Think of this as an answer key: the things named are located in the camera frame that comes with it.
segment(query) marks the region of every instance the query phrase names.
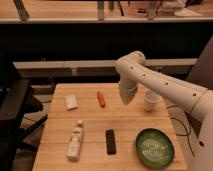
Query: green bowl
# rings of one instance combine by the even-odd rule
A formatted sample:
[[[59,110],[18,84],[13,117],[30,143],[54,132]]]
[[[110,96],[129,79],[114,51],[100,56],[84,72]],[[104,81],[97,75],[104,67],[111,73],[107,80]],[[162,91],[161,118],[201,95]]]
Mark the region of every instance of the green bowl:
[[[144,129],[138,134],[136,149],[140,160],[152,169],[163,169],[174,158],[174,147],[170,139],[153,128]]]

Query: remote control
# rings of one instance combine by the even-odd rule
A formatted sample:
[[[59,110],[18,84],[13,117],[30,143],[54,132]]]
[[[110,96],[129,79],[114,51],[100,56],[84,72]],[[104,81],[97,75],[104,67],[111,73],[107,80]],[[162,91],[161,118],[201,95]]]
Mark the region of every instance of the remote control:
[[[107,145],[107,154],[115,154],[116,153],[116,145],[115,145],[115,135],[114,130],[106,130],[106,145]]]

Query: small white cup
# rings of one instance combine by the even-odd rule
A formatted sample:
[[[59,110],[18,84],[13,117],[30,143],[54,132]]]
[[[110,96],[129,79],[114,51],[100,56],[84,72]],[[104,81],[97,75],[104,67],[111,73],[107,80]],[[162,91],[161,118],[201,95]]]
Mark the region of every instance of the small white cup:
[[[154,109],[155,105],[160,101],[160,95],[152,90],[145,90],[144,92],[144,110],[150,112]]]

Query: carrot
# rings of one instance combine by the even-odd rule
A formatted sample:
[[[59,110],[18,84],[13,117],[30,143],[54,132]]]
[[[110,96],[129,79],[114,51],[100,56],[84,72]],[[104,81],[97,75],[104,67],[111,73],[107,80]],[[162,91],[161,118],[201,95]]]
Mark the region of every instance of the carrot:
[[[98,98],[98,102],[100,104],[101,107],[105,107],[106,106],[106,103],[105,103],[105,100],[104,100],[104,96],[101,92],[97,92],[97,98]]]

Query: bottle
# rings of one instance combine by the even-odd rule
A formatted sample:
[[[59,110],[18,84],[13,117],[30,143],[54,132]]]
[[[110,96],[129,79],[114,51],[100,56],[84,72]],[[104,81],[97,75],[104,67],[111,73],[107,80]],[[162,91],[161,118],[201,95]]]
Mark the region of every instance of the bottle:
[[[83,137],[83,122],[78,120],[76,127],[72,131],[72,136],[69,142],[67,158],[71,161],[77,161],[80,155],[81,140]]]

